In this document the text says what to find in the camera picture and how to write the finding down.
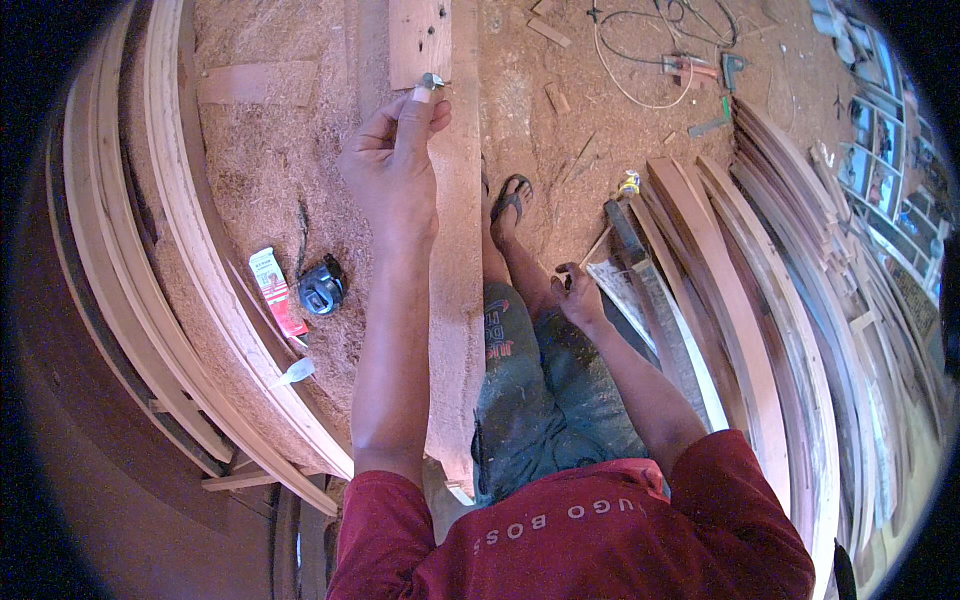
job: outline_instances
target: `forearm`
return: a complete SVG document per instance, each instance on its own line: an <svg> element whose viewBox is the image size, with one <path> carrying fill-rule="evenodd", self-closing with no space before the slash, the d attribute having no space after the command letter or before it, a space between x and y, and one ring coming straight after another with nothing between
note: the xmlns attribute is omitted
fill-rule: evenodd
<svg viewBox="0 0 960 600"><path fill-rule="evenodd" d="M374 262L350 422L357 473L385 469L417 485L430 411L429 255Z"/></svg>
<svg viewBox="0 0 960 600"><path fill-rule="evenodd" d="M706 436L703 424L680 391L610 322L604 320L585 333L607 364L638 436L668 476L684 450Z"/></svg>

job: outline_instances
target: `hand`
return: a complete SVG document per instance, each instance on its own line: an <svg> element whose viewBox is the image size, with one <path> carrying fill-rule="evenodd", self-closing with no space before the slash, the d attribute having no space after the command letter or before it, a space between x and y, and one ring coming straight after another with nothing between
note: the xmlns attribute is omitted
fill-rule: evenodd
<svg viewBox="0 0 960 600"><path fill-rule="evenodd" d="M553 298L563 310L571 323L580 327L593 338L599 327L610 324L603 312L603 300L600 298L600 288L593 277L587 275L577 263L567 262L557 267L557 273L570 275L569 291L557 276L550 278L550 290Z"/></svg>
<svg viewBox="0 0 960 600"><path fill-rule="evenodd" d="M441 90L417 87L381 107L337 158L350 194L370 222L374 255L429 255L439 222L426 142L450 119Z"/></svg>

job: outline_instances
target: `blue shorts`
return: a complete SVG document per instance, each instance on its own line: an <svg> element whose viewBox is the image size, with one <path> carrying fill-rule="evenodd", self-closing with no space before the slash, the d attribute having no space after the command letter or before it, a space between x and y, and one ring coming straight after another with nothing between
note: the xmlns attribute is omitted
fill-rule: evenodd
<svg viewBox="0 0 960 600"><path fill-rule="evenodd" d="M533 324L513 287L488 283L484 326L471 446L478 506L560 470L649 457L597 349L563 314Z"/></svg>

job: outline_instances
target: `sawdust-covered floor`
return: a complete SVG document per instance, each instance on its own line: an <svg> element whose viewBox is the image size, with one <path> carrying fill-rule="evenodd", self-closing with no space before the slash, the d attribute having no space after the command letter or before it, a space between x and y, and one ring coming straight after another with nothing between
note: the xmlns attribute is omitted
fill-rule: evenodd
<svg viewBox="0 0 960 600"><path fill-rule="evenodd" d="M602 204L625 170L643 172L646 158L664 155L692 163L696 155L704 154L723 164L732 156L732 128L696 140L686 133L688 127L721 113L720 86L691 89L669 109L635 106L617 90L596 56L593 23L586 13L590 2L555 2L556 8L541 17L572 39L565 49L526 26L534 16L530 11L534 4L535 0L478 3L481 142L492 187L498 188L514 172L533 181L537 197L524 211L520 236L543 265L552 267L583 258L604 226ZM695 5L726 31L726 21L712 0ZM763 36L741 35L733 51L751 64L736 76L737 94L767 106L802 149L821 139L835 151L840 139L852 139L849 123L837 121L833 105L838 86L844 104L850 99L852 78L829 38L813 29L808 3L770 2L762 10L746 0L732 0L729 6L741 34L772 24L765 12L782 21ZM607 13L650 11L653 3L600 2L599 8ZM296 310L310 326L308 353L318 368L317 381L331 399L322 410L345 433L372 257L369 229L333 160L370 111L357 90L386 71L383 64L358 59L363 56L358 48L364 44L383 43L359 38L358 31L364 28L358 22L386 14L386 0L240 4L198 0L195 17L195 62L201 76L207 69L249 62L319 64L305 108L202 105L201 120L207 176L238 253L249 257L273 246L291 284L298 271L312 267L327 252L344 267L350 291L339 311L312 317ZM612 21L606 36L622 52L651 60L674 52L662 22L631 17ZM706 33L692 18L684 20L684 27ZM382 30L385 35L385 22ZM715 60L712 44L684 42L682 49ZM668 104L682 91L656 65L613 56L609 62L624 87L648 104ZM558 116L550 106L543 91L550 82L565 94L572 107L569 114ZM791 94L796 97L793 108ZM664 144L672 132L673 139ZM599 157L579 177L564 182L562 176L592 134Z"/></svg>

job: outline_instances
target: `person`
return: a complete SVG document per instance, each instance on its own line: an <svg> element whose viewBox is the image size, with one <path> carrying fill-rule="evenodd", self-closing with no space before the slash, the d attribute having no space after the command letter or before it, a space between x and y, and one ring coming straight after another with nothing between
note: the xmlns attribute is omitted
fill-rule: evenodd
<svg viewBox="0 0 960 600"><path fill-rule="evenodd" d="M442 96L391 102L338 158L374 259L356 476L327 597L809 597L812 561L743 434L706 435L607 321L596 284L574 264L558 268L568 283L551 277L517 241L534 201L523 176L495 201L485 185L487 371L471 449L483 508L436 544L421 469L438 231L427 141L454 118Z"/></svg>

